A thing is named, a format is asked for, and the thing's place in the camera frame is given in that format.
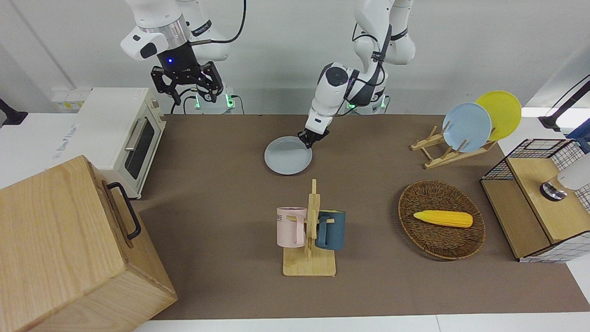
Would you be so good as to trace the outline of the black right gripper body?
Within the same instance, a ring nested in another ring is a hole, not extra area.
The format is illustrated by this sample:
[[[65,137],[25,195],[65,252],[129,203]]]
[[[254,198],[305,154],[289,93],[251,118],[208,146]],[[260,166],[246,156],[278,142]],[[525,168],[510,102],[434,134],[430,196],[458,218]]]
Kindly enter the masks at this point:
[[[198,62],[190,42],[162,51],[156,57],[160,62],[160,66],[154,66],[151,71],[153,82],[154,69],[165,69],[170,73],[170,78],[175,78],[177,85],[197,86],[197,75],[200,72],[200,66],[204,64]],[[164,77],[164,81],[170,84],[170,78]]]

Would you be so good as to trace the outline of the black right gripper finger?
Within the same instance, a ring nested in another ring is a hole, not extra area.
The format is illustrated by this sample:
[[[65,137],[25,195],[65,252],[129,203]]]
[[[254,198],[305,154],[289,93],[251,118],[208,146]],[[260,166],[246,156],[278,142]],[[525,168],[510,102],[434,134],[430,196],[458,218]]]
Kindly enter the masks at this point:
[[[177,92],[175,78],[170,78],[170,84],[164,81],[164,77],[170,78],[170,73],[165,69],[154,69],[154,86],[159,93],[165,93],[173,98],[174,105],[179,106],[181,104],[181,97]]]
[[[200,72],[197,75],[197,93],[207,102],[215,103],[221,93],[223,93],[223,80],[213,62],[206,62],[200,66]]]

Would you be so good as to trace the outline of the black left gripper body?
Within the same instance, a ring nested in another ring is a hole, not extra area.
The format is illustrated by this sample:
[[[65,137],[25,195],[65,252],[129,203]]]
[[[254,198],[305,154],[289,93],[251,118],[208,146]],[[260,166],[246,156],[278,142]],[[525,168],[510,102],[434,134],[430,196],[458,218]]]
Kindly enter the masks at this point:
[[[318,142],[328,134],[330,134],[330,130],[328,129],[326,129],[322,134],[318,134],[312,130],[304,129],[298,132],[298,137],[302,142]]]

